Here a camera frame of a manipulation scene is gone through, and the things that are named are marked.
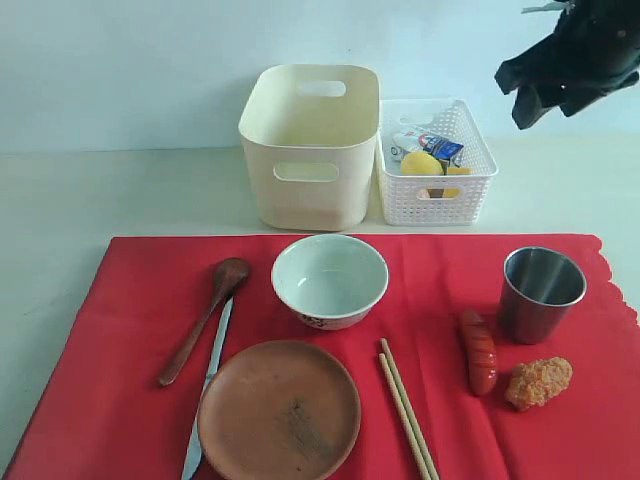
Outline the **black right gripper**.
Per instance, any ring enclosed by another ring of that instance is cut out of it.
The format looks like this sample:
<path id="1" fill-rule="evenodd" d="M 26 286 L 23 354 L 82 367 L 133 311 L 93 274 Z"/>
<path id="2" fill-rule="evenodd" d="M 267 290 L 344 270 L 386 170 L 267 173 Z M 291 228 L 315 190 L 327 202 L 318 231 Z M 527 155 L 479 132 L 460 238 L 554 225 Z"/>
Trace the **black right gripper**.
<path id="1" fill-rule="evenodd" d="M 556 72 L 550 77 L 553 48 Z M 504 95 L 518 88 L 512 119 L 520 130 L 558 106 L 571 117 L 636 85 L 639 2 L 571 1 L 552 36 L 503 61 L 494 80 Z"/>

